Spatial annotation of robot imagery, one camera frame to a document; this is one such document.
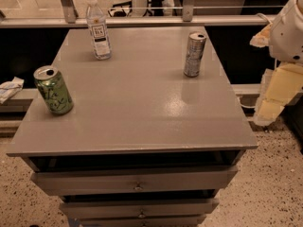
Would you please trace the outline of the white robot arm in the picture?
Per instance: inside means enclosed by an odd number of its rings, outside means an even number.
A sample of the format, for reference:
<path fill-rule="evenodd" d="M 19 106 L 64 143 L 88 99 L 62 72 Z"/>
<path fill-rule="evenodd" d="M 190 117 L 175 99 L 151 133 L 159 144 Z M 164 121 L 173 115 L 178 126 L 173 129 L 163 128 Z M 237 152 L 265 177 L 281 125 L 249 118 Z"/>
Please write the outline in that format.
<path fill-rule="evenodd" d="M 275 69 L 266 69 L 260 83 L 253 121 L 258 126 L 275 122 L 303 88 L 303 0 L 289 0 L 275 20 L 250 41 L 269 47 Z"/>

